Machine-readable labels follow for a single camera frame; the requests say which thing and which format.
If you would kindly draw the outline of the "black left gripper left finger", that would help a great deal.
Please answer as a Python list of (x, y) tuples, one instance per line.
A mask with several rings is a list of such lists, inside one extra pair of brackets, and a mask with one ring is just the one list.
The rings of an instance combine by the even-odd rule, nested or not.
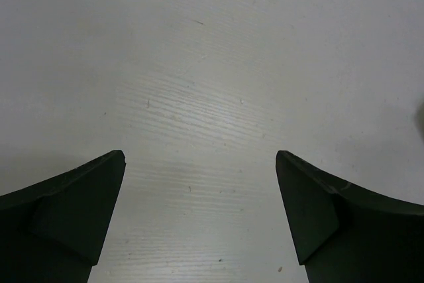
[(99, 262), (125, 173), (112, 150), (1, 196), (2, 282), (87, 282)]

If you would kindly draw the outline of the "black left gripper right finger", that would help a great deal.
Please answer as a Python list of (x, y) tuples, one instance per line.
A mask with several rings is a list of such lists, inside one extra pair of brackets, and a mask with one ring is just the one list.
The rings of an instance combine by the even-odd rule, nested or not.
[(276, 174), (310, 282), (422, 282), (423, 206), (378, 194), (281, 150)]

